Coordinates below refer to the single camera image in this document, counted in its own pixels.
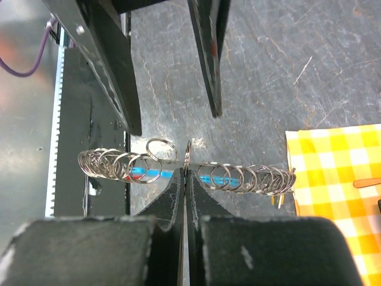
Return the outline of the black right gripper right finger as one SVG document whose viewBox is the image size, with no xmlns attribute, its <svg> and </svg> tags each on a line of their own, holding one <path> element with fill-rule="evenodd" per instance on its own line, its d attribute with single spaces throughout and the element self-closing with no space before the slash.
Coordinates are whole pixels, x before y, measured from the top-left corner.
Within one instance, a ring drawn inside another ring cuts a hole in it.
<svg viewBox="0 0 381 286">
<path fill-rule="evenodd" d="M 322 217 L 233 216 L 187 178 L 192 285 L 361 285 L 339 228 Z"/>
</svg>

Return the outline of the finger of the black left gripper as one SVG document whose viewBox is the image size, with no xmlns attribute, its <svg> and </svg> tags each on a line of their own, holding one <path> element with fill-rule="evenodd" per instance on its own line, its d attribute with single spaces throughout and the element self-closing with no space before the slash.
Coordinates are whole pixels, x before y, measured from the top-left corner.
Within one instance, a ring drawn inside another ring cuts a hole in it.
<svg viewBox="0 0 381 286">
<path fill-rule="evenodd" d="M 112 1 L 46 0 L 45 5 L 85 57 L 122 127 L 142 134 L 129 41 Z"/>
<path fill-rule="evenodd" d="M 188 1 L 205 89 L 214 118 L 223 114 L 220 59 L 230 3 L 230 0 Z"/>
</svg>

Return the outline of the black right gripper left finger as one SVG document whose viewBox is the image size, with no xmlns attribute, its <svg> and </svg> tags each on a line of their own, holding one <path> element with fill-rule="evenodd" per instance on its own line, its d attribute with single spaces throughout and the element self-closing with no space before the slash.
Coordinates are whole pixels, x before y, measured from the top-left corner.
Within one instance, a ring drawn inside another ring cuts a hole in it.
<svg viewBox="0 0 381 286">
<path fill-rule="evenodd" d="M 181 285 L 185 174 L 135 216 L 59 217 L 19 227 L 2 285 Z"/>
</svg>

